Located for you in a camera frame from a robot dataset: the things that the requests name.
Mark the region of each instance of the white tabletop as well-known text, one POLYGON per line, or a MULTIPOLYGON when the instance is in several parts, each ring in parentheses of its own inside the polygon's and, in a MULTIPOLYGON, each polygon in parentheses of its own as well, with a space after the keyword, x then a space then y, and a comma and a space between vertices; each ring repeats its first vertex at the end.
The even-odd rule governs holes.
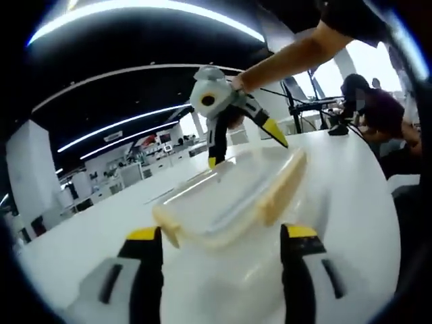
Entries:
MULTIPOLYGON (((376 299, 370 317, 392 296, 400 263, 396 210, 379 164, 363 140, 330 137, 325 131, 288 136, 291 146, 308 155, 308 186, 328 197, 328 221, 322 241, 348 289, 367 289, 376 299)), ((264 140, 263 146, 273 146, 264 140)), ((227 157, 250 148, 228 148, 227 157)), ((54 307, 66 307, 78 295, 80 281, 103 259, 114 257, 125 237, 154 224, 152 199, 207 169, 207 153, 178 163, 101 201, 25 246, 20 260, 37 288, 54 307)), ((165 264, 178 251, 164 240, 165 264)))

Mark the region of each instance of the black ceiling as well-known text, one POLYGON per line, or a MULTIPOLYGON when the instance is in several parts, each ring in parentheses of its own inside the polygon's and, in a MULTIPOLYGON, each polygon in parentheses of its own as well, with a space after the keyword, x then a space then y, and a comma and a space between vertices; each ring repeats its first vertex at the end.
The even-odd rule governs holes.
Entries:
MULTIPOLYGON (((77 7, 92 2, 97 1, 79 0, 77 7)), ((185 2, 231 17, 262 34, 255 1, 185 2)), ((294 32, 314 26, 319 19, 313 0, 260 2, 283 22, 289 22, 294 32)), ((65 3, 57 3, 45 20, 58 16, 65 3)), ((27 47, 15 109, 8 113, 7 125, 3 122, 2 137, 7 138, 46 98, 87 78, 153 62, 213 62, 246 69, 269 54, 266 44, 250 35, 181 11, 121 9, 81 18, 27 47)), ((124 124, 57 154, 59 147, 120 120, 185 103, 195 71, 189 67, 164 68, 101 78, 48 102, 31 118, 49 131, 56 166, 71 169, 80 164, 79 157, 103 146, 106 135, 123 130, 127 136, 159 126, 171 113, 124 124)))

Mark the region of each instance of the dark shirt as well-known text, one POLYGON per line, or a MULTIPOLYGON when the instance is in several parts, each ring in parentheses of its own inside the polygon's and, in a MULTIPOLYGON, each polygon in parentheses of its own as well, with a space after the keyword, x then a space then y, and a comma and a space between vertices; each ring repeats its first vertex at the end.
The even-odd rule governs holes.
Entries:
POLYGON ((402 137, 404 108, 387 92, 371 89, 366 96, 365 106, 359 113, 366 118, 368 127, 390 134, 394 138, 402 137))
POLYGON ((385 23, 363 0, 328 0, 325 3, 321 20, 331 29, 374 47, 386 41, 385 23))

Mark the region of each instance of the desk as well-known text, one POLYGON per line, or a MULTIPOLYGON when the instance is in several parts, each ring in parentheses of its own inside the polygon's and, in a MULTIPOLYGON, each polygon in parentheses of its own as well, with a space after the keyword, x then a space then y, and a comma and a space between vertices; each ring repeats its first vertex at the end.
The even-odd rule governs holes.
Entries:
MULTIPOLYGON (((353 133, 330 137, 320 131, 287 140, 308 153, 312 190, 329 196, 329 219, 321 238, 327 250, 360 274, 361 281, 349 282, 349 288, 361 286, 374 297, 374 304, 351 321, 364 323, 391 298, 398 280, 399 225, 387 182, 367 144, 353 133)), ((248 147, 230 146, 227 156, 248 147)), ((77 296, 80 280, 103 259, 115 256, 132 230, 154 224, 151 199, 206 168, 207 154, 199 154, 101 201, 25 246, 22 264, 54 307, 66 307, 77 296)), ((165 264, 178 256, 165 239, 163 248, 165 264)), ((269 323, 283 323, 283 317, 281 309, 269 323)))

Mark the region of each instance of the transparent plastic lid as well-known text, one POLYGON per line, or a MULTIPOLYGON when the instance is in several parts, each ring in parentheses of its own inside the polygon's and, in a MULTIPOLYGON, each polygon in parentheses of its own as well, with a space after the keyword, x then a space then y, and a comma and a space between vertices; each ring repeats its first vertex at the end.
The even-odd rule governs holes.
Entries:
POLYGON ((302 179, 306 155, 282 147, 246 151, 188 180, 159 199, 155 221, 171 243, 229 244, 252 225, 272 225, 302 179))

